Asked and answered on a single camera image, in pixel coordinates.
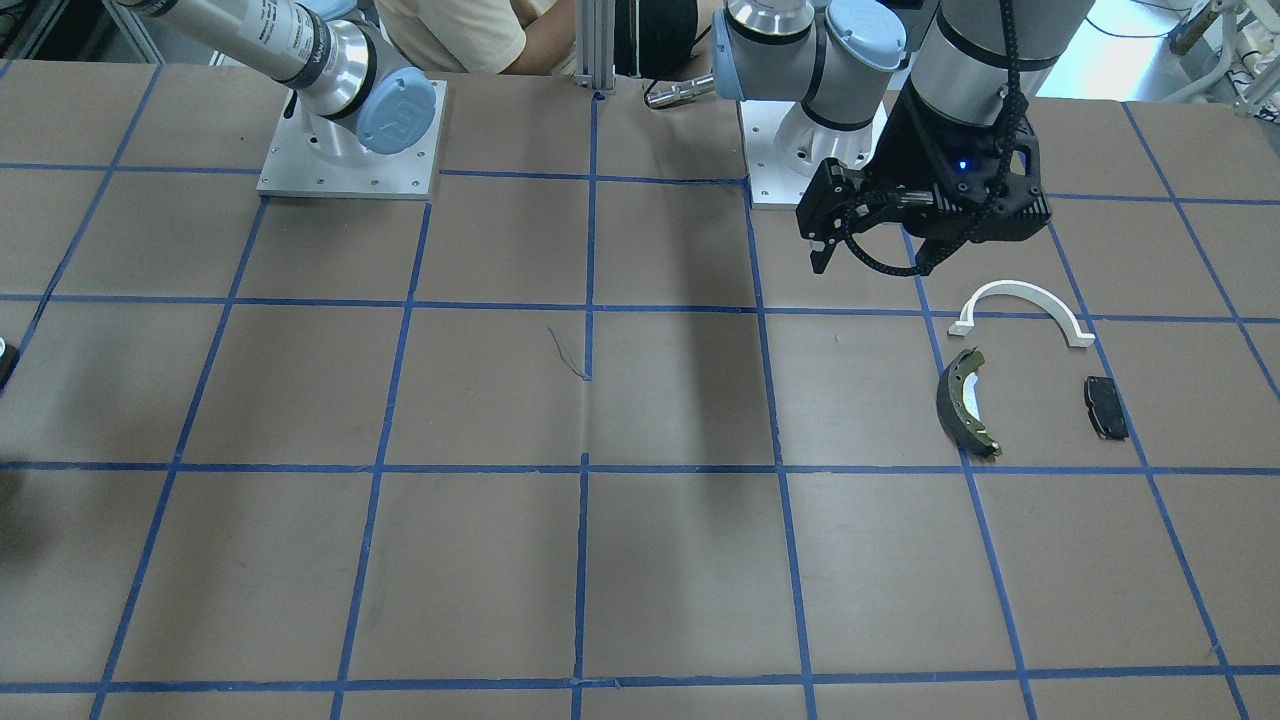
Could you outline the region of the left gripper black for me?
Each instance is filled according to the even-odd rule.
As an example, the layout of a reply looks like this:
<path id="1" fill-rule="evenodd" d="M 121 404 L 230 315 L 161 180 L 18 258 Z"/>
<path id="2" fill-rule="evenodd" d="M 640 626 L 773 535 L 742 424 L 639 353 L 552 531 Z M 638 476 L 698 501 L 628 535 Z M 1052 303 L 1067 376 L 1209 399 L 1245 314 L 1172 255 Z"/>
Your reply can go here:
<path id="1" fill-rule="evenodd" d="M 812 272 L 820 275 L 838 245 L 877 272 L 858 234 L 900 224 L 924 242 L 913 272 L 931 272 L 965 243 L 1020 242 L 1052 217 L 1041 182 L 1038 138 L 1021 95 L 1004 100 L 995 124 L 966 126 L 937 113 L 916 95 L 897 97 L 873 158 L 861 169 L 822 160 L 796 209 L 809 241 Z"/>

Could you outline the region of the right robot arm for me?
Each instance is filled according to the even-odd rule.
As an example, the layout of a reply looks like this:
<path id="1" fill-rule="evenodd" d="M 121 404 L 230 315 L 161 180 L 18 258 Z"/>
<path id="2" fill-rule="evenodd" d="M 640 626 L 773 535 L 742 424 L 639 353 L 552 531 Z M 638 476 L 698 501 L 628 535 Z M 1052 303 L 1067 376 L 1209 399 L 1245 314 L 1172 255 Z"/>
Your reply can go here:
<path id="1" fill-rule="evenodd" d="M 355 1 L 120 5 L 285 86 L 306 111 L 346 128 L 369 151 L 404 151 L 435 122 L 435 86 L 379 28 L 352 15 Z"/>

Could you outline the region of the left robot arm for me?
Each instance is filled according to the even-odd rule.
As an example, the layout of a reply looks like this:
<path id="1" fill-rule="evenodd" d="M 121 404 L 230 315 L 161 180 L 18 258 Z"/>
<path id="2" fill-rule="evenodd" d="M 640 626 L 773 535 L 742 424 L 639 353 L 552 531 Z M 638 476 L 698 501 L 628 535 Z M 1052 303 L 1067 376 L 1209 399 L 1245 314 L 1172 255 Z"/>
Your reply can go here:
<path id="1" fill-rule="evenodd" d="M 712 22 L 716 91 L 858 132 L 906 70 L 864 167 L 809 152 L 797 232 L 817 274 L 842 245 L 886 275 L 928 275 L 968 243 L 1021 242 L 1048 224 L 1027 109 L 1091 9 L 940 1 L 914 44 L 896 1 L 726 1 Z"/>

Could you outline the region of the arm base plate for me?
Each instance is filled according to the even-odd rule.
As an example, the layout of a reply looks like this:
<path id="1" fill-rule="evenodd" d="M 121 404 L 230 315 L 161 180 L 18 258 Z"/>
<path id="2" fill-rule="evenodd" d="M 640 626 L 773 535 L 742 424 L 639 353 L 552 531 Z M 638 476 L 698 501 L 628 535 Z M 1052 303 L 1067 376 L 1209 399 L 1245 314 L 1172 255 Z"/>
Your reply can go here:
<path id="1" fill-rule="evenodd" d="M 744 101 L 739 114 L 751 201 L 765 210 L 794 210 L 827 158 L 861 169 L 887 122 L 883 102 L 872 123 L 855 131 L 818 126 L 796 102 Z"/>
<path id="2" fill-rule="evenodd" d="M 280 118 L 269 143 L 256 190 L 265 197 L 389 199 L 431 197 L 449 85 L 434 79 L 431 126 L 408 149 L 381 155 L 362 146 L 348 129 L 296 108 Z"/>

